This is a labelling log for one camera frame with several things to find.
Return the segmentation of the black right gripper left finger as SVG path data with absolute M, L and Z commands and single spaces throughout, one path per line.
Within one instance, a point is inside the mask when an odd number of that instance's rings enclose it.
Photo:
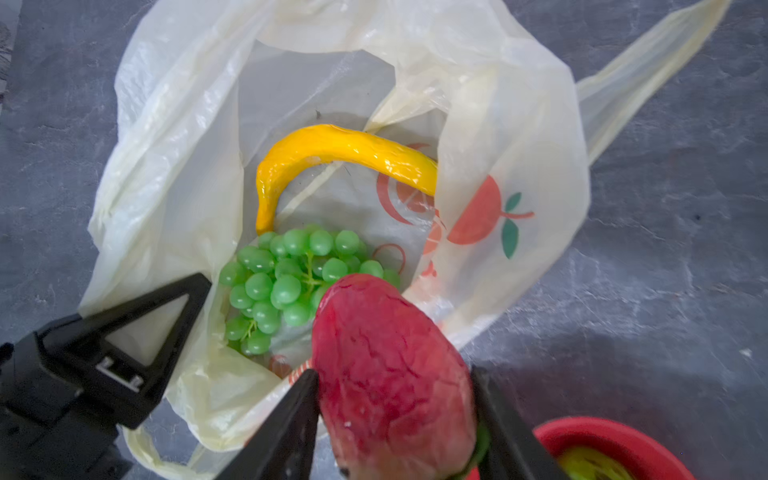
M 308 369 L 217 480 L 310 478 L 320 416 L 318 374 Z

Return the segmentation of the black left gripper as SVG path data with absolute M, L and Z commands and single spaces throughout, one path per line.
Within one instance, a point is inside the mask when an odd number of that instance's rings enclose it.
M 1 477 L 124 478 L 132 462 L 115 444 L 116 425 L 102 417 L 103 410 L 112 422 L 132 429 L 148 418 L 211 286 L 195 273 L 4 344 Z

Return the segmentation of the yellow printed plastic bag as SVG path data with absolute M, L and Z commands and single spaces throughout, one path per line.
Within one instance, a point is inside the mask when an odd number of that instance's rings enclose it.
M 160 1 L 115 78 L 118 141 L 97 189 L 83 314 L 192 273 L 256 237 L 257 170 L 332 124 L 438 166 L 424 196 L 340 156 L 285 188 L 276 226 L 356 231 L 457 347 L 563 254 L 590 168 L 728 10 L 669 14 L 575 80 L 500 1 Z

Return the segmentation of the light green custard apple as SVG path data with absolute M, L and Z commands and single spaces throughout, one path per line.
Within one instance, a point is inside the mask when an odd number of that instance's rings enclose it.
M 634 480 L 619 462 L 586 447 L 573 447 L 557 457 L 557 462 L 571 480 Z

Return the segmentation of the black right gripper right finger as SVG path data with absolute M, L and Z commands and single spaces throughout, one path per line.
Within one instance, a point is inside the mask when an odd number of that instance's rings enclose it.
M 471 378 L 479 419 L 490 434 L 487 453 L 478 465 L 479 478 L 566 480 L 566 473 L 507 403 L 490 373 L 473 367 Z

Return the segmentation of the red green mango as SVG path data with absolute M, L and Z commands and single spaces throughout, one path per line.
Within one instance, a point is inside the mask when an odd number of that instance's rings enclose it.
M 390 283 L 349 275 L 312 329 L 318 401 L 348 479 L 448 479 L 468 464 L 477 417 L 470 371 L 439 327 Z

